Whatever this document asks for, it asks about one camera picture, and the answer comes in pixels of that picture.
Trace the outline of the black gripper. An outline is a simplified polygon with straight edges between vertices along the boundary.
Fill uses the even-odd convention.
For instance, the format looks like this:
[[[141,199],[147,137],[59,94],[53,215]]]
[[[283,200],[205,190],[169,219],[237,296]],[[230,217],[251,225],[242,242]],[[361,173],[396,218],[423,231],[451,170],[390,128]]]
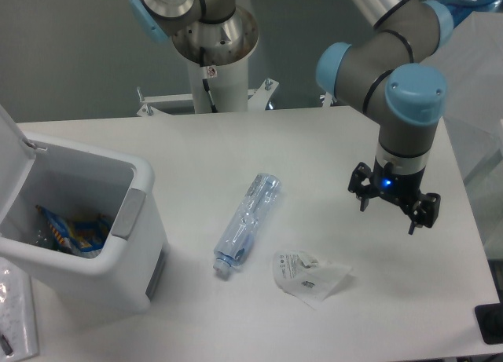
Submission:
[[[417,228],[430,229],[439,216],[441,196],[438,193],[421,193],[427,154],[415,157],[376,153],[373,172],[360,162],[351,173],[348,191],[360,201],[364,212],[370,198],[379,197],[401,208],[409,217],[408,234]]]

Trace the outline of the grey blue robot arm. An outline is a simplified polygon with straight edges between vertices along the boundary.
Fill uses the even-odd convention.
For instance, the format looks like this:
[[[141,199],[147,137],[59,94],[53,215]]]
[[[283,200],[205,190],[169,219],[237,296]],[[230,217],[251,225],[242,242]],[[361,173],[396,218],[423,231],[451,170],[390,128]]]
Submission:
[[[422,193],[447,84],[423,65],[450,37],[453,18],[437,1],[352,0],[376,35],[361,46],[338,42],[318,61],[317,84],[376,122],[373,166],[360,163],[348,188],[366,207],[379,197],[399,207],[411,228],[434,225],[441,198]],[[129,0],[143,31],[171,41],[188,64],[198,113],[248,109],[248,57],[257,46],[254,17],[236,0]]]

